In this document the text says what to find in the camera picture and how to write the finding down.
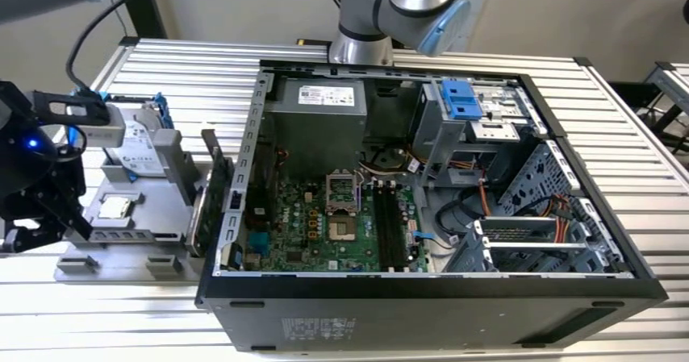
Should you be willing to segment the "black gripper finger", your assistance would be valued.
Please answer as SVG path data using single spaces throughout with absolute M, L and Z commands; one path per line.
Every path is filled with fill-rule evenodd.
M 87 186 L 82 169 L 56 168 L 52 182 L 59 192 L 59 220 L 72 231 L 70 234 L 78 242 L 87 242 L 92 235 L 92 225 L 83 217 L 80 197 Z
M 54 217 L 40 218 L 38 227 L 19 226 L 2 220 L 2 253 L 22 253 L 59 242 L 63 239 L 63 224 Z

